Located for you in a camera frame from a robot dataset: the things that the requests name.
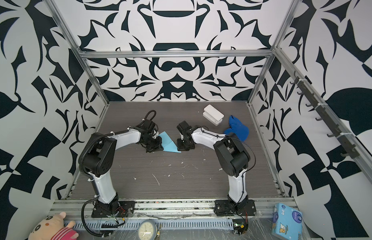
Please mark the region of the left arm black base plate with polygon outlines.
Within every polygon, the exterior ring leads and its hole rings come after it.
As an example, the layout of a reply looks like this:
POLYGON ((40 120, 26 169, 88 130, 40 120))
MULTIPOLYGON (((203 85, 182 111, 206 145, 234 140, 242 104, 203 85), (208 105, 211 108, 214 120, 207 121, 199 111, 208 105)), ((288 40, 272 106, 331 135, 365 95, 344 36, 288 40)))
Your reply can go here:
POLYGON ((135 201, 113 201, 110 204, 104 204, 100 201, 95 201, 91 217, 125 218, 134 213, 135 204, 135 201))

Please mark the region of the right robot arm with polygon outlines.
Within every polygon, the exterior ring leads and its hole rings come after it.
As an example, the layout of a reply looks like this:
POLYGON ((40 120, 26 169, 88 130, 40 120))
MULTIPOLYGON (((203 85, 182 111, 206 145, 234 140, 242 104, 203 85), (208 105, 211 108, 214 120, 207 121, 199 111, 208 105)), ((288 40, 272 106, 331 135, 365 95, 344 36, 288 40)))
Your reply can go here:
POLYGON ((223 171, 228 175, 228 201, 234 208, 240 209, 248 201, 246 174, 251 156, 244 143, 235 134, 218 134, 199 126, 192 127, 183 121, 177 125, 181 137, 177 139, 178 151, 195 149, 203 145, 215 151, 223 171))

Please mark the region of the light blue paper sheet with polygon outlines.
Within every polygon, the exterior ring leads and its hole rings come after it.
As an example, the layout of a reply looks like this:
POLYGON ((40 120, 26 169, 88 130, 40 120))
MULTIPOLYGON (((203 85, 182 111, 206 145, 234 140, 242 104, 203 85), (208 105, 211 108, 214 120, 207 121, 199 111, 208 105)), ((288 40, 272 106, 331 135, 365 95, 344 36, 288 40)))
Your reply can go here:
POLYGON ((178 150, 178 147, 174 143, 174 141, 170 138, 170 136, 166 132, 162 132, 159 134, 159 137, 162 139, 162 147, 164 152, 171 152, 171 153, 181 153, 178 150))

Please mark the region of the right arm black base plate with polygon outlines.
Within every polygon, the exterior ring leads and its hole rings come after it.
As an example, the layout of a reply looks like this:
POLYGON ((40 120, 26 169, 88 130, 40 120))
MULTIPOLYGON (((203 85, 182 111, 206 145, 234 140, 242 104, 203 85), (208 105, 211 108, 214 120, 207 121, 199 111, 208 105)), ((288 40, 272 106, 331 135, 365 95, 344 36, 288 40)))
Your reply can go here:
POLYGON ((231 200, 215 200, 214 213, 218 217, 239 215, 255 216, 257 209, 254 200, 244 199, 239 204, 231 200))

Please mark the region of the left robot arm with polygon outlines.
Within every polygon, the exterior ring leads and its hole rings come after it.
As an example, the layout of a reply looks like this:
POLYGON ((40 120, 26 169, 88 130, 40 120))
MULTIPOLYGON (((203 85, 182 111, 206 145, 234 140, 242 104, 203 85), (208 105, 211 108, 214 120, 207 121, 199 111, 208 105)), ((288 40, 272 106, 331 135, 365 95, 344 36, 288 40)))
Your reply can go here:
POLYGON ((78 159, 81 174, 90 179, 98 203, 111 207, 118 201, 118 194, 111 180, 111 168, 116 150, 138 144, 147 153, 163 150, 158 126, 151 119, 126 130, 108 134, 94 133, 78 159))

